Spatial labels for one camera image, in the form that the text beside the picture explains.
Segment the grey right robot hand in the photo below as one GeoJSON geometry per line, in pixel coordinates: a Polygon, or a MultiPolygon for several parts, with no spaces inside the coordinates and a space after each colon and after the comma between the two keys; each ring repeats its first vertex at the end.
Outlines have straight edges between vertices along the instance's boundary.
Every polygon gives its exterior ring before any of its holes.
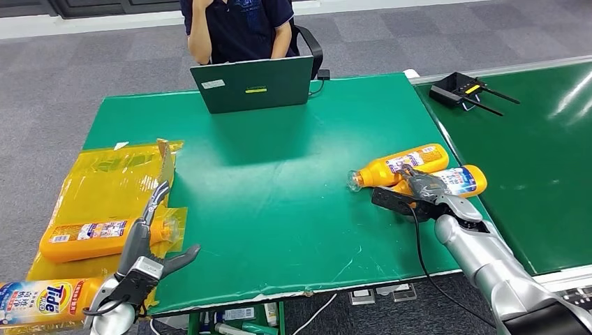
{"type": "Polygon", "coordinates": [[[435,202],[442,195],[448,194],[449,189],[439,177],[416,170],[409,164],[403,164],[399,171],[402,176],[397,185],[399,192],[427,202],[435,202]]]}

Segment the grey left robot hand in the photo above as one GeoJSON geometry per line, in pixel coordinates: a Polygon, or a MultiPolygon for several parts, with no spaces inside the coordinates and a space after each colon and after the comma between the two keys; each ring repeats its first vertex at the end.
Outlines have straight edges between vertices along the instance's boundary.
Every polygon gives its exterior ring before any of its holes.
{"type": "Polygon", "coordinates": [[[154,189],[141,217],[132,224],[114,275],[118,281],[123,280],[140,257],[145,257],[156,264],[156,274],[159,279],[166,278],[197,258],[200,251],[199,244],[192,245],[183,254],[169,259],[159,258],[151,252],[151,225],[155,211],[169,192],[170,183],[165,179],[154,189]]]}

